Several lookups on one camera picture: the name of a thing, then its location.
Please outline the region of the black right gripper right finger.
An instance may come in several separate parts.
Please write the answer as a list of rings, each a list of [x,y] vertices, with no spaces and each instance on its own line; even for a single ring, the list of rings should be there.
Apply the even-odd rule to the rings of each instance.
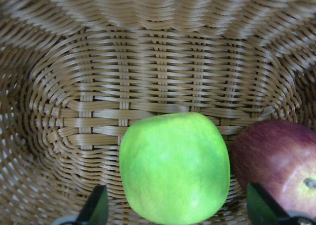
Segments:
[[[287,212],[259,184],[247,185],[247,213],[253,225],[290,225]]]

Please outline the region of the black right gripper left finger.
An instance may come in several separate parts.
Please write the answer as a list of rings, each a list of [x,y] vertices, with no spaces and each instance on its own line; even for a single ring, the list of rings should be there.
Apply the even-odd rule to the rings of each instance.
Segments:
[[[97,185],[76,218],[77,225],[106,225],[109,216],[106,185]]]

